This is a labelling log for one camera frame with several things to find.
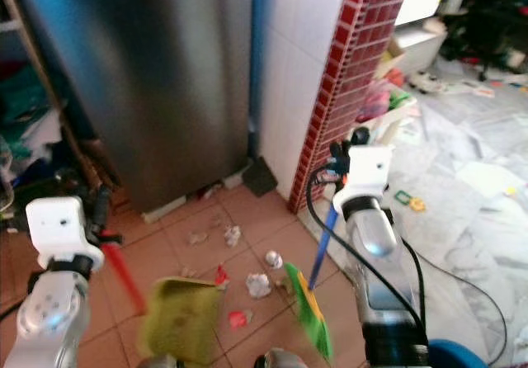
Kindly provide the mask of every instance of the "black cable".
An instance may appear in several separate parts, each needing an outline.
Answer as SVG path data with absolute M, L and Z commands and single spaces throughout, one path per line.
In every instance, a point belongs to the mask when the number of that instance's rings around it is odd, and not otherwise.
M 20 308 L 22 302 L 24 302 L 24 300 L 19 300 L 18 302 L 16 302 L 13 306 L 10 306 L 9 308 L 7 308 L 5 311 L 3 311 L 1 314 L 0 314 L 0 322 L 2 322 L 9 314 L 15 312 L 18 308 Z
M 403 245 L 411 254 L 412 260 L 414 261 L 414 266 L 416 267 L 416 272 L 418 274 L 418 294 L 420 298 L 420 319 L 422 321 L 423 327 L 427 330 L 426 325 L 426 292 L 423 286 L 423 273 L 422 267 L 420 266 L 420 261 L 418 261 L 417 254 L 414 252 L 413 248 L 406 240 L 402 238 Z
M 495 364 L 499 358 L 501 358 L 502 354 L 504 354 L 504 351 L 506 350 L 506 344 L 507 344 L 507 339 L 508 339 L 508 330 L 507 330 L 507 325 L 506 325 L 506 319 L 504 318 L 504 314 L 502 313 L 502 310 L 501 308 L 498 307 L 498 304 L 497 302 L 495 302 L 495 300 L 486 292 L 484 291 L 482 288 L 478 287 L 477 285 L 473 284 L 471 281 L 468 281 L 466 280 L 465 278 L 463 277 L 459 277 L 453 273 L 451 273 L 450 271 L 447 271 L 446 269 L 442 269 L 441 267 L 437 266 L 435 263 L 429 261 L 427 258 L 425 258 L 421 253 L 419 252 L 416 252 L 416 254 L 425 262 L 427 262 L 431 267 L 434 267 L 435 269 L 437 269 L 438 271 L 441 271 L 442 273 L 448 275 L 448 276 L 451 276 L 453 277 L 454 279 L 458 280 L 458 281 L 462 281 L 463 283 L 467 284 L 467 285 L 471 285 L 473 288 L 475 288 L 478 292 L 480 292 L 482 295 L 484 295 L 486 298 L 488 298 L 488 300 L 492 303 L 492 305 L 495 307 L 495 309 L 497 310 L 497 312 L 499 313 L 499 315 L 501 316 L 501 320 L 502 320 L 502 328 L 504 329 L 504 339 L 502 340 L 502 347 L 501 347 L 501 350 L 500 352 L 495 356 L 495 358 L 493 358 L 489 363 L 488 365 L 492 365 L 492 364 Z
M 427 345 L 427 334 L 426 330 L 423 327 L 422 321 L 418 317 L 417 313 L 414 311 L 413 307 L 409 304 L 407 299 L 398 291 L 396 290 L 388 281 L 384 278 L 384 276 L 379 273 L 367 260 L 365 260 L 354 248 L 352 248 L 348 243 L 337 236 L 332 229 L 330 229 L 317 215 L 314 209 L 314 203 L 312 202 L 312 185 L 314 184 L 314 181 L 317 180 L 317 175 L 322 170 L 327 170 L 328 165 L 324 165 L 321 167 L 316 168 L 309 177 L 308 185 L 306 186 L 306 204 L 308 206 L 308 210 L 310 214 L 312 215 L 313 219 L 317 224 L 326 230 L 328 234 L 332 236 L 334 240 L 336 240 L 343 248 L 346 249 L 347 252 L 352 254 L 361 264 L 363 264 L 367 269 L 369 269 L 378 279 L 389 289 L 390 292 L 394 294 L 396 299 L 403 305 L 403 307 L 411 314 L 412 319 L 414 320 L 414 323 L 416 324 L 418 330 L 422 333 L 422 342 Z

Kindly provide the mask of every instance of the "cardboard box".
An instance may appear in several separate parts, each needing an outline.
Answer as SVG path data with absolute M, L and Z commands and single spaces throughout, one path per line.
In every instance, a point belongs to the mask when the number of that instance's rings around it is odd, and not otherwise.
M 398 42 L 391 38 L 387 50 L 381 56 L 374 78 L 380 79 L 384 77 L 388 71 L 396 67 L 396 64 L 404 55 L 405 52 L 399 47 Z

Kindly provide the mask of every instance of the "red brick tile column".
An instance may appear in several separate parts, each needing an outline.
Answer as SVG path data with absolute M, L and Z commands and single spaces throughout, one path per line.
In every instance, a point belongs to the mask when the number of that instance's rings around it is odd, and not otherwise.
M 291 188 L 289 207 L 306 206 L 309 174 L 325 163 L 332 141 L 345 138 L 393 32 L 403 0 L 343 0 Z M 313 197 L 320 197 L 321 188 Z

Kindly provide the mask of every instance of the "green broom bristles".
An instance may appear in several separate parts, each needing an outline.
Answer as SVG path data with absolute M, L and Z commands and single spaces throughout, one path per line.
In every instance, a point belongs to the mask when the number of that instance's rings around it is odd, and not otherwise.
M 308 289 L 308 283 L 304 279 L 303 274 L 295 266 L 291 263 L 286 263 L 285 270 L 291 279 L 291 284 L 299 302 L 299 321 L 321 355 L 327 360 L 331 359 L 333 350 L 330 332 L 315 301 L 314 293 Z

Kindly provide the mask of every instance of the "white tile wall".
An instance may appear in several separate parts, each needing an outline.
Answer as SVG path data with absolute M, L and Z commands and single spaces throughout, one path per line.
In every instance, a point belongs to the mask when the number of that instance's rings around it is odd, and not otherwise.
M 342 0 L 270 0 L 260 152 L 290 195 Z

